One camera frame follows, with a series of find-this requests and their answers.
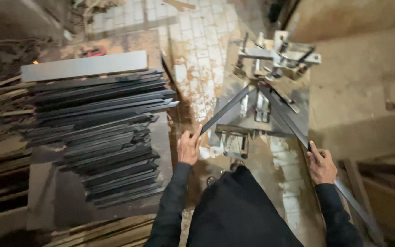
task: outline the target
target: person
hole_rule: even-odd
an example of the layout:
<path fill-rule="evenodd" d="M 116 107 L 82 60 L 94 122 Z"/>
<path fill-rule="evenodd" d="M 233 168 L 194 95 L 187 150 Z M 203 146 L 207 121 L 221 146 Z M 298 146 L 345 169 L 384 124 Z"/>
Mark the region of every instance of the person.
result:
<path fill-rule="evenodd" d="M 178 163 L 161 197 L 146 247 L 179 244 L 187 177 L 198 160 L 201 129 L 193 136 L 186 131 L 178 140 Z M 330 152 L 317 149 L 311 141 L 310 146 L 310 175 L 326 224 L 326 245 L 363 246 L 334 188 L 337 169 Z M 249 169 L 241 162 L 235 164 L 233 172 L 225 172 L 202 193 L 191 219 L 187 246 L 303 246 Z"/>

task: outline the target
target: black sleeve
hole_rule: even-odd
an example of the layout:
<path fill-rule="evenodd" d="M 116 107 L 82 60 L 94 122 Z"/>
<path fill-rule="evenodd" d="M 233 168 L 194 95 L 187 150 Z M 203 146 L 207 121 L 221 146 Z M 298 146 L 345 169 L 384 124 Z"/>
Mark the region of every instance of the black sleeve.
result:
<path fill-rule="evenodd" d="M 182 210 L 191 165 L 178 162 L 173 171 L 172 180 L 167 185 L 159 202 L 158 214 L 153 223 L 149 240 L 144 245 L 175 246 L 181 236 Z"/>
<path fill-rule="evenodd" d="M 341 199 L 333 184 L 315 186 L 326 222 L 326 244 L 328 247 L 363 247 L 356 228 L 349 222 L 350 216 L 344 210 Z"/>

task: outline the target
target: left hand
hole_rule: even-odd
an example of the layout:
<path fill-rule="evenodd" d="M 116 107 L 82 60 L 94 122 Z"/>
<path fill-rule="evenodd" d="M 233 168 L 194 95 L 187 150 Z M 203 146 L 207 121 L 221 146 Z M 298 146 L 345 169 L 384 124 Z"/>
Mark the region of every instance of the left hand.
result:
<path fill-rule="evenodd" d="M 191 136 L 190 131 L 184 132 L 182 137 L 178 139 L 178 161 L 194 165 L 199 157 L 200 131 L 202 125 Z"/>

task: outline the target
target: wall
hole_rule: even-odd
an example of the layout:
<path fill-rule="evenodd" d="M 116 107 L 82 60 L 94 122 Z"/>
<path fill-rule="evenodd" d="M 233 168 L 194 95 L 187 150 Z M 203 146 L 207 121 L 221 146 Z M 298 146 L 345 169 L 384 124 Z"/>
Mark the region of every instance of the wall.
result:
<path fill-rule="evenodd" d="M 62 37 L 60 24 L 35 0 L 0 0 L 0 40 Z"/>
<path fill-rule="evenodd" d="M 294 14 L 291 40 L 310 43 L 394 28 L 395 0 L 301 0 Z"/>

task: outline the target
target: concrete wall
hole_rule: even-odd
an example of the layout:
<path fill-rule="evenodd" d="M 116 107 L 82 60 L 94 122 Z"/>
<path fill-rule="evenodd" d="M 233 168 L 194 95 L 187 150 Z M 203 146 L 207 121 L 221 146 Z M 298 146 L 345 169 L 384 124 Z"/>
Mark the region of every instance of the concrete wall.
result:
<path fill-rule="evenodd" d="M 60 24 L 35 0 L 0 0 L 0 40 L 61 38 Z"/>
<path fill-rule="evenodd" d="M 334 159 L 395 153 L 395 111 L 384 85 L 395 83 L 395 29 L 318 42 L 311 68 L 310 136 Z"/>
<path fill-rule="evenodd" d="M 395 0 L 301 0 L 294 14 L 291 40 L 310 43 L 394 28 Z"/>

